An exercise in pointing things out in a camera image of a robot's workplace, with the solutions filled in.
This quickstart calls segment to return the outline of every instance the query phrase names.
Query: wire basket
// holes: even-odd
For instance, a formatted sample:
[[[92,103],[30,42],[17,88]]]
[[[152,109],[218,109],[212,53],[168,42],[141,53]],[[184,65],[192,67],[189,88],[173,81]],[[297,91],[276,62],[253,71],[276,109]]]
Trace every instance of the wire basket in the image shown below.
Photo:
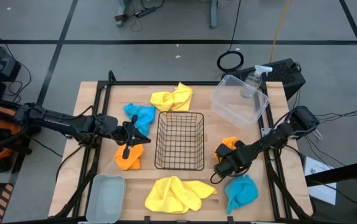
[[[203,114],[161,112],[156,137],[157,169],[203,170]]]

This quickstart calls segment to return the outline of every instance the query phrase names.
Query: wooden table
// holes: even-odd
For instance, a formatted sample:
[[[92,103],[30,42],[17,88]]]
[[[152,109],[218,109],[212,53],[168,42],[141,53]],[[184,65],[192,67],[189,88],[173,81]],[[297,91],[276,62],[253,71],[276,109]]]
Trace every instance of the wooden table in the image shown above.
[[[74,114],[79,114],[89,105],[92,105],[93,99],[95,98],[96,86],[96,82],[81,83]],[[203,199],[202,208],[198,212],[190,210],[185,214],[176,215],[151,212],[145,208],[145,199],[148,196],[154,182],[162,177],[176,175],[181,180],[200,180],[204,183],[211,184],[209,179],[214,173],[213,165],[216,164],[213,159],[213,152],[216,146],[221,143],[223,138],[237,136],[245,144],[251,144],[260,138],[259,127],[257,124],[240,130],[211,110],[210,95],[214,86],[191,86],[191,88],[193,89],[194,94],[190,111],[199,112],[204,115],[205,167],[202,171],[160,170],[155,168],[155,144],[159,111],[156,112],[155,122],[150,127],[150,134],[148,137],[152,139],[152,143],[145,145],[145,153],[141,157],[140,170],[121,171],[113,160],[113,156],[118,146],[112,140],[103,139],[98,173],[106,175],[122,175],[126,181],[125,201],[123,213],[120,218],[121,220],[143,220],[144,216],[147,215],[151,217],[151,220],[227,220],[227,197],[224,193],[224,186],[230,178],[224,179],[220,184],[213,185],[213,187],[217,189],[218,194]],[[121,124],[123,121],[128,120],[123,111],[124,105],[129,103],[150,105],[151,94],[158,91],[174,91],[174,86],[112,86],[107,114],[116,117],[119,120],[119,124]],[[267,91],[269,94],[272,115],[276,121],[288,111],[282,83],[267,83]],[[289,140],[288,144],[297,148],[297,144],[294,140]],[[76,141],[67,140],[64,158],[71,154],[76,148]],[[58,211],[60,211],[77,188],[83,152],[84,150],[81,150],[76,155],[71,157],[60,170],[49,215],[55,215]],[[304,209],[304,211],[311,215],[312,206],[308,196],[308,190],[299,156],[296,152],[284,148],[281,160],[289,192],[293,195],[297,203]],[[258,158],[252,163],[248,174],[256,183],[260,196],[252,204],[242,207],[239,210],[234,210],[230,215],[233,216],[235,221],[273,221],[274,215],[272,212],[269,185],[267,182],[264,156],[262,153],[259,154]],[[284,217],[285,213],[283,211],[283,204],[281,200],[282,195],[280,194],[278,188],[276,189],[278,200],[281,203],[279,206],[280,214],[281,217]],[[79,215],[84,215],[85,202],[87,201],[86,199],[87,191],[85,191],[82,195],[82,204],[80,206]]]

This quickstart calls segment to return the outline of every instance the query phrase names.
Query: blue towel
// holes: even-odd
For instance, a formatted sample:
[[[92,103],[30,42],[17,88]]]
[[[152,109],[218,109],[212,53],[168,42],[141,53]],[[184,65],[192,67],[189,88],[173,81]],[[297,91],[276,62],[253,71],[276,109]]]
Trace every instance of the blue towel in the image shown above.
[[[257,187],[248,175],[233,179],[226,185],[224,191],[228,197],[227,214],[235,208],[252,203],[259,197]]]
[[[123,107],[126,115],[131,119],[133,115],[138,115],[135,127],[140,130],[141,134],[149,134],[149,125],[155,120],[156,108],[154,106],[141,106],[132,103]]]

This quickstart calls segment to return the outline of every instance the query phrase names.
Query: orange cloth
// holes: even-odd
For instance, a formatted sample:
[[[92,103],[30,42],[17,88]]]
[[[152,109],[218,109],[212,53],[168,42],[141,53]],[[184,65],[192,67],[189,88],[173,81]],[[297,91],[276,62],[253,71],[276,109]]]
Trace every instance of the orange cloth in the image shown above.
[[[238,141],[238,138],[234,137],[234,136],[222,139],[222,143],[224,145],[226,145],[230,150],[234,150],[235,149],[235,142],[237,142],[237,141]],[[218,161],[218,157],[217,157],[216,153],[214,153],[214,160],[216,162],[220,162],[220,161]]]
[[[143,154],[143,145],[139,144],[131,147],[130,155],[127,159],[123,159],[123,151],[126,145],[119,146],[115,154],[115,161],[121,170],[141,169],[140,156]]]

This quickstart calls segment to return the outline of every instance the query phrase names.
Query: yellow cloth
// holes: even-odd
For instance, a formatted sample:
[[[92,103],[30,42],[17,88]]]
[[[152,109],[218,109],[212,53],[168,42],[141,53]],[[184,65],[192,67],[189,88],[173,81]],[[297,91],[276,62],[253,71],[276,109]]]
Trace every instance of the yellow cloth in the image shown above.
[[[237,142],[237,141],[238,141],[238,138],[234,137],[234,136],[222,139],[222,143],[224,145],[226,145],[230,150],[234,150],[235,149],[235,142]],[[216,162],[220,162],[220,161],[218,161],[217,153],[214,153],[214,160]]]
[[[153,93],[151,104],[160,111],[188,111],[192,94],[191,87],[179,83],[177,90],[172,93],[167,91]]]
[[[115,154],[115,161],[117,166],[121,170],[128,169],[141,169],[140,156],[143,154],[143,145],[135,145],[130,149],[130,155],[127,159],[123,159],[123,151],[126,148],[126,145],[119,146]]]
[[[184,214],[189,209],[198,211],[202,198],[217,194],[217,190],[200,181],[181,181],[178,177],[165,177],[153,185],[145,200],[145,207],[152,212]]]

